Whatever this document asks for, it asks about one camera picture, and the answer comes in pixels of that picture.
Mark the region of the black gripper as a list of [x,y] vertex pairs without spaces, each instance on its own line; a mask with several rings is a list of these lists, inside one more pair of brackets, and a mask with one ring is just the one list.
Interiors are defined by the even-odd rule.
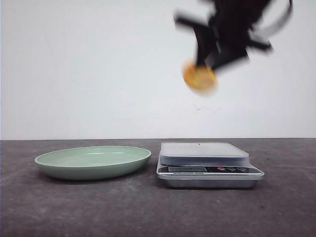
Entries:
[[251,36],[252,25],[262,16],[269,0],[213,0],[215,14],[206,25],[177,14],[176,24],[190,27],[197,39],[196,66],[208,66],[215,74],[247,60],[247,47],[271,49],[259,36]]

